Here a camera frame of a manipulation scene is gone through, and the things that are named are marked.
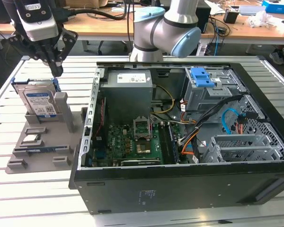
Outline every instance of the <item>light blue joint cap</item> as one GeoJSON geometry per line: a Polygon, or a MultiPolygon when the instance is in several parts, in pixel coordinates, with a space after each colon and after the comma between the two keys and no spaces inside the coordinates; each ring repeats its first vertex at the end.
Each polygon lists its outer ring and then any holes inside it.
{"type": "Polygon", "coordinates": [[[172,48],[170,55],[177,58],[185,58],[197,47],[201,38],[201,30],[194,27],[183,35],[172,48]]]}
{"type": "Polygon", "coordinates": [[[144,7],[135,8],[137,9],[134,13],[134,22],[141,22],[155,17],[164,15],[165,9],[162,7],[144,7]]]}

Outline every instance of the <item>aluminum extrusion table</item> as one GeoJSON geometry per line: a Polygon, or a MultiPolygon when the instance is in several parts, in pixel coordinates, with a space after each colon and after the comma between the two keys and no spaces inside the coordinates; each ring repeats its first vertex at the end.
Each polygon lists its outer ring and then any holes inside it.
{"type": "MultiPolygon", "coordinates": [[[[120,56],[68,57],[58,78],[68,93],[71,110],[89,102],[90,87],[97,61],[127,61],[120,56]]],[[[167,61],[241,63],[268,99],[284,117],[284,78],[258,57],[165,58],[167,61]]],[[[0,90],[0,227],[6,226],[284,226],[284,192],[260,206],[172,210],[92,216],[77,190],[68,189],[70,171],[8,175],[4,169],[25,123],[26,108],[10,85],[13,77],[50,78],[50,69],[41,61],[22,59],[0,90]]]]}

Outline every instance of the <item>blue box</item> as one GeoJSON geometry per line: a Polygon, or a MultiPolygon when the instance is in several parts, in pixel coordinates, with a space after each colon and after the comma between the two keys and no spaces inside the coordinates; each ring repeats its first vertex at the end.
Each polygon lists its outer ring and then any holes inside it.
{"type": "Polygon", "coordinates": [[[273,3],[271,1],[263,1],[262,6],[266,6],[266,13],[283,13],[284,3],[273,3]]]}

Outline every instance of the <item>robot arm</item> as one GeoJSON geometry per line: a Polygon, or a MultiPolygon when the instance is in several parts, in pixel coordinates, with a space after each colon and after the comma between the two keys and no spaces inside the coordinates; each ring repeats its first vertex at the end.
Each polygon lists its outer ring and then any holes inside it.
{"type": "Polygon", "coordinates": [[[162,51],[187,57],[197,46],[201,30],[196,26],[198,0],[171,0],[170,10],[146,7],[135,13],[134,49],[131,61],[163,61],[162,51]]]}
{"type": "Polygon", "coordinates": [[[65,11],[47,0],[3,0],[3,4],[16,30],[9,43],[31,58],[41,59],[54,77],[61,76],[62,62],[78,38],[77,33],[63,27],[68,20],[65,11]],[[60,37],[64,48],[58,50],[60,37]]]}

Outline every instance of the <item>blue drive bay latch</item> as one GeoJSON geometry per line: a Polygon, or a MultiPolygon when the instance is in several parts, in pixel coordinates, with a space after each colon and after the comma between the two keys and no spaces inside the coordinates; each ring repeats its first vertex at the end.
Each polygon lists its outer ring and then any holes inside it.
{"type": "Polygon", "coordinates": [[[195,80],[197,87],[214,87],[210,80],[209,73],[204,68],[191,68],[190,75],[195,80]]]}

